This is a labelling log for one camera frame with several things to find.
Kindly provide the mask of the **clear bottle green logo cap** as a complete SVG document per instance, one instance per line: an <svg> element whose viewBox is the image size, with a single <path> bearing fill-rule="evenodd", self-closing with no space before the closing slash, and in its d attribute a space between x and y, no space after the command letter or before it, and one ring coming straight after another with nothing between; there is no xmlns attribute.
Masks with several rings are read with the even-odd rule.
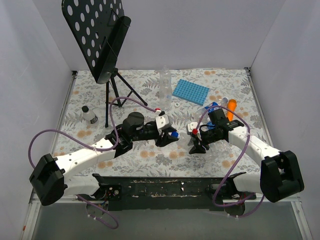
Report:
<svg viewBox="0 0 320 240"><path fill-rule="evenodd" d="M162 80L159 84L159 105L162 110L168 110L171 107L172 92L171 81Z"/></svg>

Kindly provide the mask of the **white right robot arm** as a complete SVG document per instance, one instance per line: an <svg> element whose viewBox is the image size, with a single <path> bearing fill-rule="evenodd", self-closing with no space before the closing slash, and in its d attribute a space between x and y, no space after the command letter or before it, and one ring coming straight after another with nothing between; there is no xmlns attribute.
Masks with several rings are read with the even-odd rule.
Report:
<svg viewBox="0 0 320 240"><path fill-rule="evenodd" d="M276 203L305 189L297 156L292 151L280 151L251 135L244 122L230 121L222 109L210 112L209 118L213 128L194 122L187 125L192 140L189 154L205 154L210 144L224 140L241 149L240 155L249 156L260 169L259 174L227 173L214 190L215 196L226 187L227 195L232 199L248 192L262 194Z"/></svg>

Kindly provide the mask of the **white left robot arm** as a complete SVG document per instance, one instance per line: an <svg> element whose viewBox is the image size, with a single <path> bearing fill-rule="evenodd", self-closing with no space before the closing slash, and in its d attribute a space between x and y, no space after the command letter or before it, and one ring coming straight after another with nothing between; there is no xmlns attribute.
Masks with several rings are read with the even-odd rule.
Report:
<svg viewBox="0 0 320 240"><path fill-rule="evenodd" d="M79 176L79 173L127 153L133 142L154 140L156 146L165 147L179 140L179 133L164 112L159 111L153 121L144 121L141 113L132 112L110 134L87 148L59 157L42 156L29 178L41 204L49 206L63 196L77 194L95 200L108 198L110 188L102 176L97 173Z"/></svg>

